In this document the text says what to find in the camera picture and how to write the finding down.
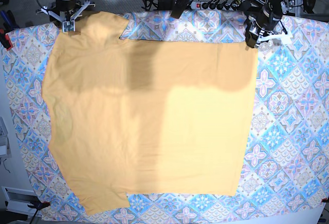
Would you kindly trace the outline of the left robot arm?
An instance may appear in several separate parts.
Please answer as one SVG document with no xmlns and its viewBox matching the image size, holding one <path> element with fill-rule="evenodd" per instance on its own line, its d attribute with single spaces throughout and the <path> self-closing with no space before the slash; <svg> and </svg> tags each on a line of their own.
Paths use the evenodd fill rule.
<svg viewBox="0 0 329 224">
<path fill-rule="evenodd" d="M 294 7 L 294 0 L 240 0 L 237 10 L 246 15 L 245 42 L 259 48 L 263 42 L 279 40 L 290 44 L 292 33 L 283 25 L 282 18 Z"/>
</svg>

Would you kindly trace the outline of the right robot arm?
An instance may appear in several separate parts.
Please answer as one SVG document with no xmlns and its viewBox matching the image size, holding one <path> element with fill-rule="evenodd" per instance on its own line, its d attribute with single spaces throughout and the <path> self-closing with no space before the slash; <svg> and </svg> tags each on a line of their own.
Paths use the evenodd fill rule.
<svg viewBox="0 0 329 224">
<path fill-rule="evenodd" d="M 42 6 L 40 12 L 50 16 L 52 20 L 60 23 L 63 32 L 75 31 L 76 19 L 82 16 L 82 12 L 95 4 L 89 0 L 55 0 L 50 8 Z"/>
</svg>

